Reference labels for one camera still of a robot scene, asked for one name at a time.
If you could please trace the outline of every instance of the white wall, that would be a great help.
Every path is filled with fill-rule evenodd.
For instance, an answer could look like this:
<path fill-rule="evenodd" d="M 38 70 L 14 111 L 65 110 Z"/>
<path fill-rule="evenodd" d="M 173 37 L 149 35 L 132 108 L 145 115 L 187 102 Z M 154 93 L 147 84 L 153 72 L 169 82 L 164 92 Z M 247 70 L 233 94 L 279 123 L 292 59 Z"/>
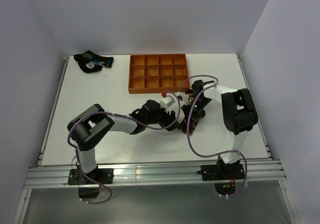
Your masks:
<path fill-rule="evenodd" d="M 62 57 L 29 0 L 0 0 L 0 223 L 11 223 L 49 119 Z"/>
<path fill-rule="evenodd" d="M 320 220 L 320 0 L 269 0 L 242 63 L 303 223 Z"/>
<path fill-rule="evenodd" d="M 268 0 L 31 0 L 63 53 L 241 53 Z"/>

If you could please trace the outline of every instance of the purple cable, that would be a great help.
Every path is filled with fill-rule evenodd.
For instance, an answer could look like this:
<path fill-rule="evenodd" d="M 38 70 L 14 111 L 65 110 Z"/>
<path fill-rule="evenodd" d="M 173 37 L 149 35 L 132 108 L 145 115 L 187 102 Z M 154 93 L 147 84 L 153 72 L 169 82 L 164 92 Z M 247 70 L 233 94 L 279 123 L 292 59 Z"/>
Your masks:
<path fill-rule="evenodd" d="M 84 116 L 83 118 L 81 118 L 80 120 L 78 120 L 78 121 L 72 126 L 72 128 L 71 128 L 71 130 L 69 131 L 69 134 L 68 134 L 67 142 L 68 142 L 68 144 L 69 144 L 70 146 L 72 146 L 72 147 L 75 149 L 75 151 L 76 151 L 76 152 L 75 152 L 75 155 L 76 155 L 76 157 L 77 157 L 77 158 L 76 158 L 76 159 L 77 159 L 77 162 L 79 163 L 78 167 L 79 167 L 79 170 L 80 170 L 81 174 L 82 174 L 87 180 L 89 180 L 89 181 L 91 181 L 91 182 L 93 182 L 93 183 L 95 183 L 95 184 L 98 184 L 100 187 L 103 187 L 103 188 L 107 189 L 107 190 L 110 192 L 110 196 L 109 196 L 107 199 L 102 200 L 102 201 L 86 201 L 86 200 L 82 200 L 82 201 L 84 201 L 84 202 L 86 202 L 86 203 L 88 203 L 88 204 L 101 204 L 101 203 L 105 203 L 105 202 L 107 202 L 108 200 L 111 199 L 113 193 L 112 193 L 112 190 L 111 190 L 109 187 L 107 187 L 106 185 L 104 185 L 104 184 L 102 184 L 102 183 L 99 183 L 99 182 L 91 179 L 91 178 L 88 177 L 88 176 L 85 174 L 85 172 L 83 171 L 83 169 L 82 169 L 82 167 L 81 167 L 81 164 L 80 164 L 79 154 L 78 154 L 78 152 L 77 152 L 77 150 L 78 150 L 77 148 L 78 148 L 78 147 L 77 147 L 76 145 L 73 145 L 73 144 L 71 143 L 71 136 L 72 136 L 72 133 L 74 132 L 75 128 L 76 128 L 81 122 L 83 122 L 84 120 L 87 120 L 89 117 L 91 117 L 91 116 L 93 116 L 93 115 L 111 115 L 111 116 L 116 116 L 116 117 L 120 117 L 120 118 L 125 118 L 125 119 L 132 120 L 132 121 L 134 121 L 134 122 L 136 122 L 136 123 L 138 123 L 138 124 L 140 124 L 140 125 L 142 125 L 142 126 L 144 126 L 144 127 L 146 127 L 146 128 L 152 129 L 152 130 L 164 130 L 164 129 L 167 129 L 167 128 L 171 127 L 172 125 L 174 125 L 174 124 L 176 123 L 176 121 L 178 120 L 178 118 L 179 118 L 179 116 L 180 116 L 180 112 L 181 112 L 181 104 L 180 104 L 179 98 L 177 97 L 177 95 L 176 95 L 174 92 L 172 92 L 172 91 L 166 91 L 166 93 L 170 93 L 170 94 L 172 94 L 172 95 L 176 98 L 176 100 L 177 100 L 177 102 L 178 102 L 178 107 L 179 107 L 179 110 L 178 110 L 178 113 L 177 113 L 177 116 L 176 116 L 175 120 L 174 120 L 170 125 L 168 125 L 168 126 L 165 126 L 165 127 L 162 127 L 162 128 L 154 128 L 154 127 L 145 125 L 145 124 L 143 124 L 142 122 L 133 119 L 132 117 L 128 117 L 128 116 L 126 116 L 126 115 L 120 115 L 120 114 L 112 114 L 112 113 L 110 113 L 110 112 L 103 112 L 103 111 L 97 111 L 97 112 L 90 113 L 89 115 L 86 115 L 86 116 Z"/>
<path fill-rule="evenodd" d="M 226 151 L 222 151 L 222 152 L 219 152 L 219 153 L 215 153 L 215 154 L 211 154 L 211 155 L 201 155 L 201 154 L 199 154 L 199 153 L 197 153 L 196 152 L 196 150 L 193 148 L 193 146 L 192 146 L 192 144 L 191 144 L 191 140 L 190 140 L 190 121 L 191 121 L 191 116 L 192 116 L 192 112 L 193 112 L 193 110 L 194 110 L 194 107 L 195 107 L 195 105 L 196 105 L 196 102 L 198 101 L 198 99 L 200 98 L 200 96 L 201 96 L 201 94 L 204 92 L 204 91 L 206 91 L 206 90 L 208 90 L 208 89 L 210 89 L 210 88 L 213 88 L 213 87 L 215 87 L 217 85 L 217 82 L 215 83 L 215 84 L 213 84 L 213 85 L 211 85 L 211 86 L 208 86 L 208 87 L 206 87 L 206 88 L 204 88 L 203 90 L 201 90 L 199 93 L 198 93 L 198 95 L 196 96 L 196 98 L 194 99 L 194 101 L 193 101 L 193 103 L 192 103 L 192 105 L 191 105 L 191 110 L 190 110 L 190 113 L 189 113 L 189 116 L 188 116 L 188 120 L 187 120 L 187 126 L 186 126 L 186 137 L 187 137 L 187 139 L 188 139 L 188 144 L 189 144 L 189 147 L 190 147 L 190 149 L 192 150 L 192 152 L 195 154 L 195 155 L 197 155 L 197 156 L 199 156 L 199 157 L 202 157 L 202 158 L 210 158 L 210 157 L 214 157 L 214 156 L 218 156 L 218 155 L 222 155 L 222 154 L 226 154 L 226 153 L 231 153 L 231 152 L 234 152 L 234 153 L 239 153 L 239 155 L 244 159 L 244 166 L 245 166 L 245 177 L 244 177 L 244 179 L 243 179 L 243 182 L 242 182 L 242 184 L 240 185 L 240 187 L 239 187 L 239 189 L 238 190 L 236 190 L 233 194 L 231 194 L 231 195 L 229 195 L 229 197 L 231 197 L 231 196 L 234 196 L 234 195 L 236 195 L 236 194 L 238 194 L 239 193 L 239 191 L 240 190 L 242 190 L 243 188 L 244 188 L 244 185 L 245 185 L 245 183 L 246 183 L 246 180 L 247 180 L 247 170 L 248 170 L 248 164 L 247 164 L 247 160 L 246 160 L 246 158 L 245 158 L 245 156 L 241 153 L 241 152 L 239 152 L 239 151 L 237 151 L 237 150 L 226 150 Z"/>
<path fill-rule="evenodd" d="M 182 84 L 181 84 L 180 87 L 179 87 L 178 92 L 180 92 L 180 90 L 181 90 L 181 88 L 182 88 L 182 86 L 184 85 L 185 82 L 187 82 L 189 79 L 192 79 L 192 78 L 195 78 L 195 77 L 208 77 L 208 78 L 212 78 L 212 79 L 215 79 L 215 81 L 216 81 L 217 83 L 218 83 L 218 81 L 219 81 L 215 76 L 211 76 L 211 75 L 193 75 L 193 76 L 185 79 L 185 80 L 182 82 Z"/>

